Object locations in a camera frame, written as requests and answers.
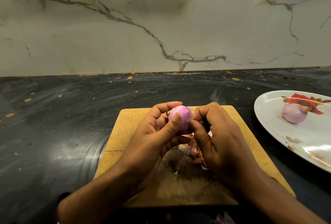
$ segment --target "floral plate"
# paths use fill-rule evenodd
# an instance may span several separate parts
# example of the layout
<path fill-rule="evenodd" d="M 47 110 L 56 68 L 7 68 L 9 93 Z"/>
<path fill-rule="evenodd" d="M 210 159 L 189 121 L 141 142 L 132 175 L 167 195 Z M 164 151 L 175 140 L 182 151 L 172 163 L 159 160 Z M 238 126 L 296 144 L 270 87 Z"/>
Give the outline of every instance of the floral plate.
<path fill-rule="evenodd" d="M 287 103 L 308 107 L 308 116 L 292 124 L 280 112 Z M 331 173 L 331 97 L 299 91 L 273 91 L 254 103 L 262 126 L 288 149 Z"/>

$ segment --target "forearm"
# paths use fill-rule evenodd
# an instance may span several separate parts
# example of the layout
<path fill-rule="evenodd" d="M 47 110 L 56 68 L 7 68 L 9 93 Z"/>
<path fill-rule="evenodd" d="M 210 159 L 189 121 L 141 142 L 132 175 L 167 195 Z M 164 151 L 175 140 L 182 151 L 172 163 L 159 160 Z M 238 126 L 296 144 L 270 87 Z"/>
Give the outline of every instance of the forearm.
<path fill-rule="evenodd" d="M 114 165 L 60 202 L 59 223 L 101 223 L 132 196 L 131 183 L 121 168 Z"/>
<path fill-rule="evenodd" d="M 276 224 L 326 224 L 265 174 L 255 176 L 244 197 Z"/>

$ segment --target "red flower design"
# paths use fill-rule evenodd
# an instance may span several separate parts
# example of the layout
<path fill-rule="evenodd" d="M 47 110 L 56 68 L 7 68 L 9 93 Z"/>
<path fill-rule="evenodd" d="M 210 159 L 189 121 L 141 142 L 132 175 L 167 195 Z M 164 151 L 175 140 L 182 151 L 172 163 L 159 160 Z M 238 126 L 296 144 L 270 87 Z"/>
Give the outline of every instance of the red flower design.
<path fill-rule="evenodd" d="M 323 101 L 321 98 L 314 98 L 314 97 L 308 98 L 304 95 L 300 95 L 297 93 L 294 93 L 292 97 L 282 96 L 282 98 L 284 99 L 283 100 L 284 103 L 300 104 L 303 106 L 307 106 L 309 112 L 315 113 L 317 115 L 324 114 L 323 112 L 317 109 L 317 106 L 329 102 L 329 101 Z"/>

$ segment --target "black countertop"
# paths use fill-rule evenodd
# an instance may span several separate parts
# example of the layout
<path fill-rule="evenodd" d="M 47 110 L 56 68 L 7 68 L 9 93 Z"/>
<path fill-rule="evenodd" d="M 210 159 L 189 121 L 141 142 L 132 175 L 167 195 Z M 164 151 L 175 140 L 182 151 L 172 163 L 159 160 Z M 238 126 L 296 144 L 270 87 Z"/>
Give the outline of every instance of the black countertop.
<path fill-rule="evenodd" d="M 167 101 L 233 105 L 298 200 L 331 222 L 331 174 L 271 137 L 253 110 L 259 95 L 274 90 L 331 96 L 330 71 L 331 67 L 0 78 L 1 222 L 19 221 L 60 193 L 92 180 L 121 109 Z"/>

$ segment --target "cutting board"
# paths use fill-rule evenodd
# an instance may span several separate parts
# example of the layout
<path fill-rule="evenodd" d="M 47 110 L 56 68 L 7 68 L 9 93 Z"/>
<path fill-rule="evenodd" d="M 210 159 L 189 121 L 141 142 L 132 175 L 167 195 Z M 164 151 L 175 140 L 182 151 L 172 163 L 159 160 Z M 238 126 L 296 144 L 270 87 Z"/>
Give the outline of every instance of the cutting board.
<path fill-rule="evenodd" d="M 294 192 L 263 150 L 253 133 L 233 106 L 222 106 L 239 125 L 259 166 L 275 178 L 293 196 Z M 194 111 L 197 106 L 189 107 Z M 122 110 L 114 125 L 94 178 L 106 172 L 123 154 L 131 136 L 150 108 Z M 232 193 L 199 164 L 187 163 L 190 157 L 172 149 L 163 158 L 155 181 L 142 193 L 125 203 L 126 207 L 158 207 L 178 205 L 236 205 Z"/>

